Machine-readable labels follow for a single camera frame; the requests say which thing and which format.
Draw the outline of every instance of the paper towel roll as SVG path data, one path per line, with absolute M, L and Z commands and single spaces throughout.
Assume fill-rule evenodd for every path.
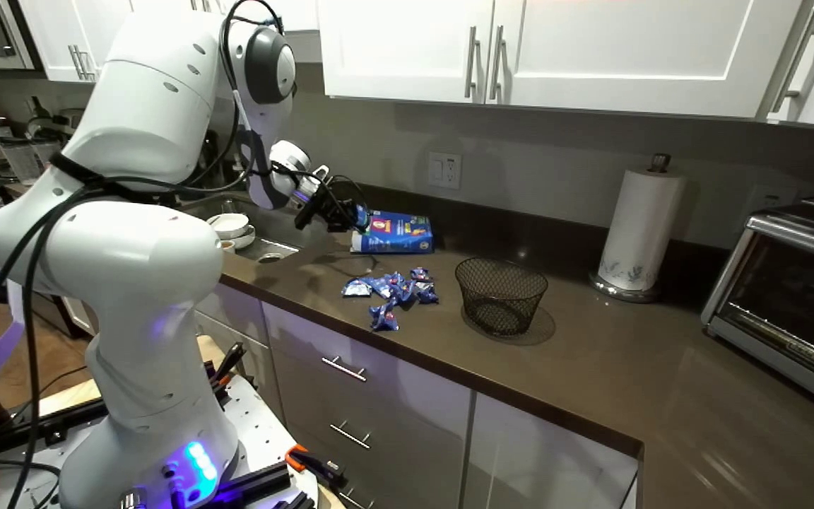
M 624 290 L 655 286 L 684 184 L 684 177 L 670 173 L 624 174 L 598 276 Z

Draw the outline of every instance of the black wire basket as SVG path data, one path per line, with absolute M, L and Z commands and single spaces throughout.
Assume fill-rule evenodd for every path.
M 548 289 L 542 274 L 491 258 L 468 258 L 454 275 L 461 284 L 466 316 L 495 336 L 526 332 Z

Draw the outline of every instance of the brown countertop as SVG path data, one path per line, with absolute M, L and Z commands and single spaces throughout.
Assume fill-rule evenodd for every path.
M 705 337 L 697 313 L 549 277 L 523 344 L 494 341 L 461 316 L 465 257 L 349 254 L 336 235 L 275 264 L 226 255 L 222 283 L 639 455 L 640 508 L 814 507 L 814 399 Z M 350 277 L 417 265 L 442 302 L 395 310 L 400 331 L 368 328 L 377 296 L 341 297 Z

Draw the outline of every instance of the white bowl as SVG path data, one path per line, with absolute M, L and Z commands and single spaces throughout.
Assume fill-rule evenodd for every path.
M 235 249 L 243 249 L 248 245 L 253 244 L 253 241 L 256 240 L 256 228 L 253 228 L 253 225 L 247 225 L 247 228 L 244 230 L 244 234 L 239 236 L 238 238 L 233 238 L 232 242 L 235 243 Z
M 249 217 L 244 213 L 220 213 L 206 219 L 209 226 L 216 230 L 216 234 L 222 240 L 238 238 L 247 231 Z

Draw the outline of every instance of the gray wall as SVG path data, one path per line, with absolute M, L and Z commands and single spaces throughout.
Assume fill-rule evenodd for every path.
M 384 187 L 592 225 L 611 222 L 623 173 L 654 152 L 673 155 L 689 179 L 675 238 L 730 246 L 756 184 L 814 194 L 814 129 L 714 119 L 672 119 L 506 107 L 330 99 L 322 68 L 298 67 L 298 94 L 285 137 L 314 163 Z M 29 116 L 25 97 L 45 107 L 82 107 L 90 85 L 0 81 L 0 106 Z M 227 131 L 230 103 L 213 128 Z M 427 152 L 463 156 L 461 189 L 427 185 Z

